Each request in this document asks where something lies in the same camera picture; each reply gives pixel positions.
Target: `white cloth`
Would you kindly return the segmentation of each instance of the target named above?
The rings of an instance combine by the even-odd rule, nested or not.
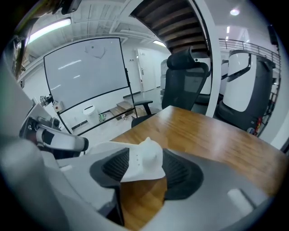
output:
[[[116,148],[129,148],[129,167],[121,182],[154,180],[165,176],[163,171],[163,149],[149,137],[140,144],[104,142],[94,146],[90,153],[110,151]]]

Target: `whiteboard frame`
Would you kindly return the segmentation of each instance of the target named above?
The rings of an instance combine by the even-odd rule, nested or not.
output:
[[[108,39],[108,38],[117,38],[117,39],[119,40],[119,45],[120,45],[120,48],[121,48],[121,57],[122,57],[122,62],[123,62],[123,68],[124,68],[125,75],[126,75],[127,87],[118,88],[118,89],[115,89],[115,90],[112,90],[112,91],[109,91],[109,92],[105,92],[105,93],[96,95],[96,96],[91,97],[91,98],[89,98],[89,99],[87,99],[87,100],[84,100],[84,101],[82,101],[82,102],[79,102],[79,103],[75,104],[74,106],[71,106],[71,107],[69,107],[69,108],[67,108],[67,109],[65,109],[65,110],[63,110],[63,111],[61,111],[61,112],[57,112],[57,115],[58,115],[59,119],[61,120],[62,124],[64,125],[64,127],[66,128],[66,130],[67,130],[70,134],[71,134],[71,132],[70,132],[70,130],[68,129],[68,127],[66,126],[66,124],[64,123],[64,121],[63,121],[63,119],[62,119],[62,117],[61,117],[61,114],[64,113],[64,112],[66,112],[66,111],[68,111],[69,109],[71,109],[71,108],[79,105],[79,104],[82,104],[82,103],[84,103],[84,102],[86,102],[86,101],[88,101],[88,100],[97,98],[97,97],[99,97],[99,96],[102,96],[102,95],[105,95],[105,94],[108,94],[108,93],[111,93],[111,92],[115,92],[115,91],[118,91],[118,90],[121,90],[121,89],[125,89],[125,88],[129,88],[129,89],[130,89],[132,103],[133,103],[133,105],[135,104],[134,97],[133,97],[133,94],[132,94],[132,91],[131,91],[131,84],[130,84],[130,81],[129,81],[129,77],[128,77],[128,73],[127,73],[125,61],[124,61],[124,59],[123,59],[123,53],[122,53],[122,47],[121,47],[121,38],[119,38],[119,37],[101,37],[101,38],[91,38],[91,39],[81,40],[81,41],[78,41],[78,42],[70,43],[70,44],[68,44],[68,45],[66,45],[66,46],[62,46],[62,47],[60,47],[60,48],[58,48],[58,49],[56,49],[56,50],[53,50],[52,52],[44,55],[44,57],[43,57],[43,64],[44,64],[44,72],[45,72],[46,83],[47,83],[47,86],[48,86],[49,93],[51,94],[51,96],[52,96],[52,98],[53,98],[53,95],[52,95],[51,90],[50,90],[50,87],[49,87],[49,83],[48,83],[48,79],[47,79],[47,74],[46,74],[45,57],[48,56],[48,55],[50,55],[51,53],[53,53],[53,52],[55,52],[55,51],[58,51],[58,50],[60,50],[60,49],[62,49],[62,48],[64,48],[64,47],[67,47],[67,46],[74,45],[74,44],[76,44],[76,43],[86,42],[86,41],[90,41],[90,40],[97,40],[97,39]],[[132,110],[135,110],[136,117],[138,117],[137,112],[136,112],[136,109],[135,109],[135,105],[134,105],[133,108],[128,109],[128,110],[126,110],[126,111],[123,112],[123,113],[120,113],[120,114],[118,114],[118,115],[115,115],[115,116],[113,116],[112,118],[109,118],[108,120],[105,120],[105,121],[103,121],[103,122],[101,122],[101,123],[99,123],[99,124],[97,124],[97,125],[89,128],[88,130],[86,130],[86,131],[78,134],[78,136],[83,135],[84,133],[86,133],[86,132],[88,132],[88,131],[90,131],[90,130],[92,130],[92,129],[94,129],[94,128],[96,128],[96,127],[98,127],[98,126],[100,126],[100,125],[102,125],[102,124],[110,121],[110,120],[113,120],[113,119],[115,119],[115,118],[117,118],[117,117],[119,117],[119,116],[121,116],[121,115],[129,112],[129,111],[132,111]]]

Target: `staircase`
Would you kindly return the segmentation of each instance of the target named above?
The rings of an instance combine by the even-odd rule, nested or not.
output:
[[[123,102],[120,102],[120,103],[117,103],[117,106],[110,109],[109,111],[114,115],[114,116],[117,116],[129,109],[133,108],[133,106],[126,102],[126,101],[123,101]],[[126,116],[132,114],[133,111],[128,111],[127,113],[125,113]]]
[[[193,46],[207,52],[200,22],[187,0],[144,0],[131,15],[146,25],[171,53]]]
[[[117,106],[116,107],[114,107],[114,108],[112,108],[112,109],[110,109],[109,111],[114,115],[114,116],[117,116],[117,115],[119,115],[119,114],[121,114],[121,113],[123,113],[123,112],[125,112],[125,111],[127,111],[127,110],[129,110],[129,109],[131,109],[131,108],[133,108],[133,106],[129,103],[129,102],[127,102],[127,101],[122,101],[122,102],[120,102],[120,103],[117,103]],[[138,116],[145,116],[146,115],[146,112],[145,112],[145,110],[143,110],[143,109],[141,109],[141,108],[139,108],[139,107],[135,107],[135,109],[136,109],[136,112],[137,112],[137,115]],[[128,116],[128,115],[131,115],[131,114],[135,114],[135,111],[134,110],[131,110],[131,111],[128,111],[127,113],[125,113],[125,115],[126,116]]]

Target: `metal railing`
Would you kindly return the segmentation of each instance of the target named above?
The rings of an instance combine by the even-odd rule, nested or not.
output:
[[[267,59],[275,63],[277,69],[280,69],[281,67],[280,55],[278,53],[270,51],[269,49],[258,46],[256,44],[234,40],[234,39],[223,39],[223,38],[219,39],[219,44],[220,44],[221,49],[226,49],[226,50],[231,50],[231,51],[247,50],[247,51],[256,53],[258,55],[266,57]]]
[[[266,49],[264,47],[261,47],[261,46],[258,46],[256,44],[252,44],[249,42],[243,42],[243,41],[234,40],[234,39],[222,39],[222,38],[219,39],[219,45],[221,49],[230,50],[230,51],[233,51],[233,50],[250,51],[252,53],[261,55],[271,60],[276,65],[275,69],[278,72],[278,77],[279,77],[276,81],[276,92],[271,91],[268,107],[267,107],[265,114],[262,117],[262,125],[260,126],[259,131],[257,133],[257,136],[260,136],[262,131],[264,130],[264,128],[267,126],[269,122],[269,119],[272,115],[272,112],[274,110],[275,103],[277,101],[278,94],[279,94],[279,88],[280,88],[280,83],[281,83],[281,60],[280,60],[280,55],[279,55],[279,48],[277,47],[278,53],[276,53],[276,52],[270,51],[269,49]]]

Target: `wooden stair step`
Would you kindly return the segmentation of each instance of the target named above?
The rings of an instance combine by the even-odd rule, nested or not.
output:
[[[117,116],[123,112],[125,112],[126,110],[123,109],[122,107],[119,107],[119,106],[116,106],[112,109],[109,110],[114,116]],[[131,111],[128,111],[127,113],[125,113],[126,116],[130,115],[133,113],[133,110]]]
[[[158,36],[161,36],[161,35],[163,35],[165,33],[170,32],[170,31],[177,30],[177,29],[179,29],[181,27],[184,27],[184,26],[187,26],[187,25],[190,25],[190,24],[194,24],[194,23],[197,26],[199,26],[198,20],[196,18],[188,18],[188,19],[173,23],[173,24],[168,25],[167,27],[164,27],[163,29],[159,30],[158,31]]]
[[[133,11],[133,14],[135,14],[137,17],[143,18],[146,15],[148,15],[152,10],[157,8],[161,5],[162,0],[153,0],[150,3],[148,3],[146,6],[142,6],[141,4]]]
[[[205,44],[196,44],[196,45],[181,46],[181,47],[174,48],[172,50],[172,53],[177,53],[179,51],[183,51],[185,49],[188,49],[191,46],[193,47],[193,50],[203,50],[205,52],[207,51],[207,47]]]
[[[189,13],[193,14],[193,10],[192,10],[191,7],[186,7],[186,8],[177,10],[177,11],[175,11],[175,12],[173,12],[173,13],[171,13],[171,14],[169,14],[169,15],[161,18],[161,19],[159,19],[158,21],[154,22],[152,24],[152,29],[155,29],[155,28],[161,26],[162,24],[167,23],[170,20],[175,19],[176,17],[182,16],[184,14],[189,14]]]
[[[184,38],[175,42],[168,43],[168,47],[175,47],[175,46],[180,46],[180,45],[185,45],[188,43],[193,43],[193,42],[203,42],[205,43],[204,37],[203,36],[196,36],[196,37],[191,37],[191,38]]]
[[[127,101],[122,101],[120,103],[117,103],[117,106],[121,107],[125,111],[128,110],[128,109],[133,108],[133,106]]]
[[[138,106],[136,106],[135,109],[136,109],[136,113],[137,113],[138,117],[142,117],[142,116],[147,115],[146,111],[139,108]]]
[[[162,17],[166,13],[174,11],[178,6],[180,6],[184,0],[170,0],[152,10],[147,16],[144,17],[145,23],[151,23],[154,19]]]
[[[166,37],[163,38],[163,41],[167,42],[167,41],[170,41],[172,39],[176,39],[178,37],[182,37],[182,36],[185,36],[185,35],[191,35],[191,34],[195,34],[195,33],[200,33],[200,32],[202,32],[200,27],[190,28],[190,29],[187,29],[187,30],[182,30],[182,31],[175,32],[173,34],[167,35]]]

